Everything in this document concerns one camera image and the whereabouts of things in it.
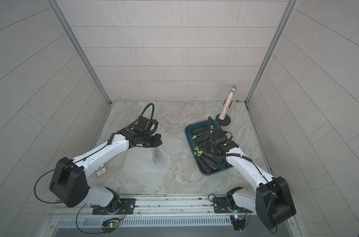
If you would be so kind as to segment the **teal plastic bin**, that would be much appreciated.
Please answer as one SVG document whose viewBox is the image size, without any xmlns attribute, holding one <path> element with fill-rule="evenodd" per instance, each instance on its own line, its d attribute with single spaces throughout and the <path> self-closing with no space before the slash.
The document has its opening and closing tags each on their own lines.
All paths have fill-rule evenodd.
<svg viewBox="0 0 359 237">
<path fill-rule="evenodd" d="M 189 144 L 190 150 L 192 152 L 192 155 L 194 157 L 194 160 L 198 166 L 198 169 L 200 171 L 200 173 L 204 176 L 210 176 L 216 173 L 220 173 L 224 170 L 230 169 L 232 167 L 232 165 L 230 165 L 225 158 L 216 158 L 215 156 L 213 156 L 212 152 L 211 152 L 211 144 L 210 144 L 210 134 L 206 134 L 206 133 L 199 133 L 197 135 L 194 135 L 191 133 L 191 130 L 197 127 L 202 127 L 202 126 L 209 126 L 209 123 L 207 120 L 204 121 L 200 121 L 200 122 L 196 122 L 193 124 L 188 125 L 185 129 L 184 129 L 184 133 L 185 133 L 185 137 L 187 139 L 187 142 Z M 204 173 L 201 170 L 201 167 L 198 163 L 198 159 L 196 158 L 196 152 L 197 151 L 202 151 L 203 155 L 208 157 L 209 159 L 211 159 L 219 168 L 219 171 L 213 172 L 213 173 Z"/>
</svg>

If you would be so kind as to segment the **clear zip-top bag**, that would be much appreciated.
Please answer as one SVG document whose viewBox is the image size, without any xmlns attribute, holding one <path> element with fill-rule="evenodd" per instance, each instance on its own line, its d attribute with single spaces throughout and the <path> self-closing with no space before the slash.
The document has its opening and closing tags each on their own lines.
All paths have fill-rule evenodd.
<svg viewBox="0 0 359 237">
<path fill-rule="evenodd" d="M 158 148 L 170 157 L 172 165 L 184 147 L 184 143 L 166 133 L 164 129 L 159 129 L 158 133 L 161 134 L 161 140 L 163 142 Z M 149 193 L 156 191 L 169 171 L 169 169 L 163 172 L 156 172 L 154 170 L 152 162 L 153 149 L 154 148 L 139 147 L 130 149 L 126 161 L 121 168 L 123 173 L 137 181 L 137 183 L 142 185 Z"/>
</svg>

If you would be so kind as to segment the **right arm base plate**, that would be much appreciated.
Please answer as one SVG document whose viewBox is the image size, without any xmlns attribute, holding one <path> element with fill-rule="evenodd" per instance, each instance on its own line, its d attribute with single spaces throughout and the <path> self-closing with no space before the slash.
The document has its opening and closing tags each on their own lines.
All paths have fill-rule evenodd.
<svg viewBox="0 0 359 237">
<path fill-rule="evenodd" d="M 231 209 L 228 206 L 226 197 L 212 196 L 208 197 L 208 200 L 213 204 L 214 212 L 216 214 L 229 213 L 230 215 L 232 215 L 233 213 L 252 213 L 252 211 L 242 207 L 238 207 L 237 209 Z"/>
</svg>

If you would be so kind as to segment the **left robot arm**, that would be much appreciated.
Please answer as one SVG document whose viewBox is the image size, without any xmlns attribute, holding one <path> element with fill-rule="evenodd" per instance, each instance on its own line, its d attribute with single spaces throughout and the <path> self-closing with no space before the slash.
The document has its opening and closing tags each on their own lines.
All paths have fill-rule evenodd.
<svg viewBox="0 0 359 237">
<path fill-rule="evenodd" d="M 57 162 L 49 190 L 67 207 L 86 203 L 100 206 L 108 213 L 119 210 L 120 196 L 111 188 L 91 187 L 87 178 L 116 155 L 136 146 L 157 148 L 162 145 L 156 133 L 158 121 L 140 117 L 135 123 L 112 133 L 98 147 L 73 159 L 64 157 Z"/>
</svg>

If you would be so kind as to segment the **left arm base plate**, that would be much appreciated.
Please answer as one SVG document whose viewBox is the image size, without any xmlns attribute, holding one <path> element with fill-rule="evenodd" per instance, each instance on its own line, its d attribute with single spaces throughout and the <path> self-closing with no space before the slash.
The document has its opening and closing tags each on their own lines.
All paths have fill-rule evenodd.
<svg viewBox="0 0 359 237">
<path fill-rule="evenodd" d="M 113 200 L 106 207 L 91 205 L 91 208 L 93 208 L 93 215 L 130 215 L 133 214 L 135 204 L 135 198 L 119 198 L 118 200 Z"/>
</svg>

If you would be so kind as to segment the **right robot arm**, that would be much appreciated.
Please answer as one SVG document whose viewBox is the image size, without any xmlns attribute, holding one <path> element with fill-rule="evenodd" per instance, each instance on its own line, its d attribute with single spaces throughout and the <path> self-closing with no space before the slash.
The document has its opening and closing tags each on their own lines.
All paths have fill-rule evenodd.
<svg viewBox="0 0 359 237">
<path fill-rule="evenodd" d="M 257 166 L 241 148 L 218 127 L 210 129 L 211 152 L 225 159 L 249 182 L 255 195 L 245 191 L 232 193 L 233 204 L 254 211 L 269 230 L 293 217 L 297 211 L 287 181 L 274 177 Z"/>
</svg>

